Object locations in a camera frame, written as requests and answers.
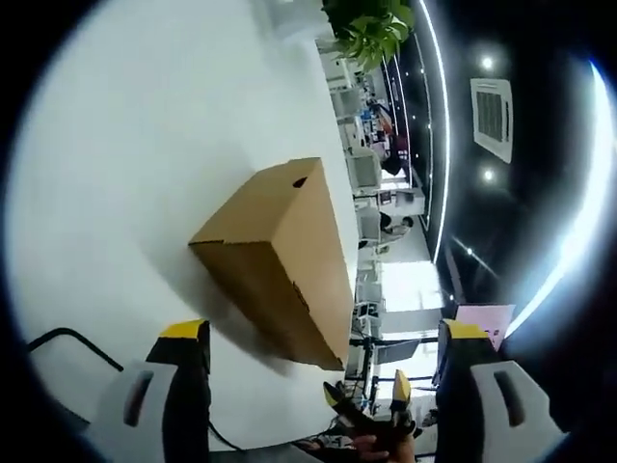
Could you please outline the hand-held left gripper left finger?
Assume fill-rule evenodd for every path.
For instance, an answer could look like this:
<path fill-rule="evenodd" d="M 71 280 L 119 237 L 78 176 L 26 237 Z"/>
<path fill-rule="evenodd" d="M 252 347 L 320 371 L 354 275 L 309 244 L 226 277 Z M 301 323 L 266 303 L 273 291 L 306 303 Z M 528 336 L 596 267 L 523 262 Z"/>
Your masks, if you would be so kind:
<path fill-rule="evenodd" d="M 211 392 L 210 326 L 166 328 L 143 361 L 107 387 L 91 442 L 108 462 L 207 462 Z"/>

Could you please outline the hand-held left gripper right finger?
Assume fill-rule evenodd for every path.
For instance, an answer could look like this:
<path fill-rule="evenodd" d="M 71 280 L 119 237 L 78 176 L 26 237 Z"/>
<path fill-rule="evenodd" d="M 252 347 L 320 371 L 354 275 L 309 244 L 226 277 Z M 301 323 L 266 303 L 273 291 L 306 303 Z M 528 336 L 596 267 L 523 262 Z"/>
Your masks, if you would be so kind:
<path fill-rule="evenodd" d="M 453 319 L 438 335 L 437 462 L 537 462 L 554 446 L 550 399 L 488 334 Z"/>

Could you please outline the person's right hand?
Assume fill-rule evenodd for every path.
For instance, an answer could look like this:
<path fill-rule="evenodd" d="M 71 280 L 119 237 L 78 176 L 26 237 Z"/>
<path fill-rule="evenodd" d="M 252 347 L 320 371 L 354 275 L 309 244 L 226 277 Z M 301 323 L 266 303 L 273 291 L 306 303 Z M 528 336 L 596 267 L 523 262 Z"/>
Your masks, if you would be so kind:
<path fill-rule="evenodd" d="M 397 443 L 393 450 L 377 449 L 377 437 L 363 435 L 354 439 L 354 447 L 363 462 L 415 463 L 415 440 L 412 434 Z"/>

